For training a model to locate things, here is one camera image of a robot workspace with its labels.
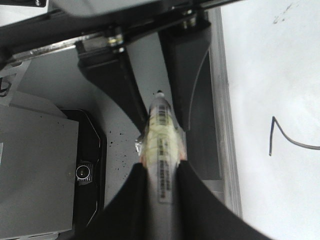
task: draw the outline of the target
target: black plastic mount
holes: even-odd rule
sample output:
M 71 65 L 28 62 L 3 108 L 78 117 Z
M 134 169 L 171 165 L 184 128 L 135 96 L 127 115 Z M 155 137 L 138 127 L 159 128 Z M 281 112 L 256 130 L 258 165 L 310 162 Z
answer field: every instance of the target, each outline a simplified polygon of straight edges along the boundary
M 211 44 L 211 23 L 199 18 L 194 27 L 170 27 L 159 33 L 176 119 L 190 129 L 190 113 L 198 75 Z
M 105 92 L 127 114 L 140 132 L 148 113 L 141 98 L 127 51 L 104 48 L 85 52 L 77 47 L 78 67 L 86 79 Z

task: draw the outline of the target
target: gray plastic panel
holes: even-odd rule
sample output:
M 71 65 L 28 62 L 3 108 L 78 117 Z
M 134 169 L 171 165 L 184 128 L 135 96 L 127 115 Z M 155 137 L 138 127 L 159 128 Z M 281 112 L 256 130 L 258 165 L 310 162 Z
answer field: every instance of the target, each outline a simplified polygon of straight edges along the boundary
M 210 63 L 212 73 L 212 93 L 214 107 L 215 132 L 218 157 L 224 180 L 225 205 L 238 217 L 242 217 L 241 195 L 231 115 L 229 82 L 226 66 L 224 31 L 221 9 L 210 10 L 212 24 L 212 43 Z
M 38 113 L 49 114 L 64 119 L 67 118 L 66 115 L 64 115 L 64 113 L 60 111 L 60 109 L 57 108 L 57 106 L 54 105 L 48 99 L 33 96 L 19 91 L 15 92 L 11 100 L 10 106 L 26 110 L 32 110 Z
M 72 228 L 78 123 L 0 105 L 0 239 Z
M 59 8 L 70 15 L 77 17 L 90 17 L 115 12 L 137 5 L 157 2 L 159 0 L 52 0 Z

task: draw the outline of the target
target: black ink line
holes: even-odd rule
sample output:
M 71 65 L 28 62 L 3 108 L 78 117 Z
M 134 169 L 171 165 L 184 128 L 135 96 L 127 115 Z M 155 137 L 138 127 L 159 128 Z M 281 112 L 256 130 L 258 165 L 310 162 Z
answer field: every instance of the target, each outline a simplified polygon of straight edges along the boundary
M 285 132 L 283 131 L 282 127 L 280 126 L 279 122 L 277 121 L 276 117 L 272 117 L 272 123 L 271 123 L 271 131 L 270 131 L 270 142 L 269 142 L 269 156 L 272 155 L 272 142 L 273 142 L 273 136 L 274 136 L 274 128 L 275 123 L 278 126 L 280 132 L 282 135 L 292 144 L 297 145 L 299 147 L 305 148 L 305 149 L 311 149 L 311 150 L 320 150 L 320 146 L 311 146 L 307 144 L 303 144 L 297 141 L 292 140 L 290 137 L 288 137 Z

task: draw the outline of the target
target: pen label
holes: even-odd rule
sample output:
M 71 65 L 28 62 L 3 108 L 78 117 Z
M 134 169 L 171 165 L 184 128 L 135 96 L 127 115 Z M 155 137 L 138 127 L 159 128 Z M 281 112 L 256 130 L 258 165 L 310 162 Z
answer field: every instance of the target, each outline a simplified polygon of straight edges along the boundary
M 170 169 L 170 145 L 166 136 L 160 135 L 157 139 L 157 178 L 158 201 L 160 203 L 172 203 L 172 179 Z
M 168 123 L 168 116 L 167 116 L 167 112 L 168 112 L 168 109 L 166 106 L 164 105 L 160 105 L 158 106 L 158 112 L 156 114 L 156 122 L 157 124 L 159 125 L 167 125 Z

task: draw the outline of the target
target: metal strip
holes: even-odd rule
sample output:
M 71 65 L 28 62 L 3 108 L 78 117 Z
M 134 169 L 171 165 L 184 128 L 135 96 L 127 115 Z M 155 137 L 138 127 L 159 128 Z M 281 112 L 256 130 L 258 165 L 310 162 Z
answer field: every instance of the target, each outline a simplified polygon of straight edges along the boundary
M 34 48 L 28 51 L 20 52 L 20 53 L 14 54 L 8 62 L 9 63 L 22 62 L 22 61 L 31 60 L 40 56 L 44 56 L 47 54 L 58 53 L 68 49 L 73 49 L 76 47 L 77 42 L 94 39 L 97 37 L 101 37 L 102 35 L 103 35 L 102 32 L 95 32 L 95 33 L 91 33 L 83 36 L 77 36 L 67 40 L 59 41 L 59 42 L 42 46 L 39 48 Z
M 225 205 L 241 218 L 241 195 L 220 7 L 209 11 L 209 20 L 212 22 L 212 42 L 209 55 L 212 74 L 214 119 L 218 158 L 222 166 L 224 180 L 224 200 Z

